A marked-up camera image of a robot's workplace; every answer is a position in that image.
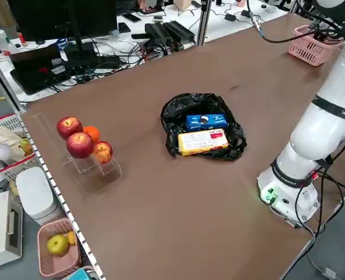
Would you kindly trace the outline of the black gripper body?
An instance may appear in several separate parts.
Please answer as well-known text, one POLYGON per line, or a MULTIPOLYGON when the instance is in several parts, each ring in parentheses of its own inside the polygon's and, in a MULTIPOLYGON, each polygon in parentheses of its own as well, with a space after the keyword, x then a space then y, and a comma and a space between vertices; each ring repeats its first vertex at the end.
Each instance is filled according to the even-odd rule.
POLYGON ((313 39, 324 44, 334 44, 337 43, 337 39, 334 38, 335 35, 336 32, 334 29, 330 29, 329 31, 318 31, 313 35, 313 39))

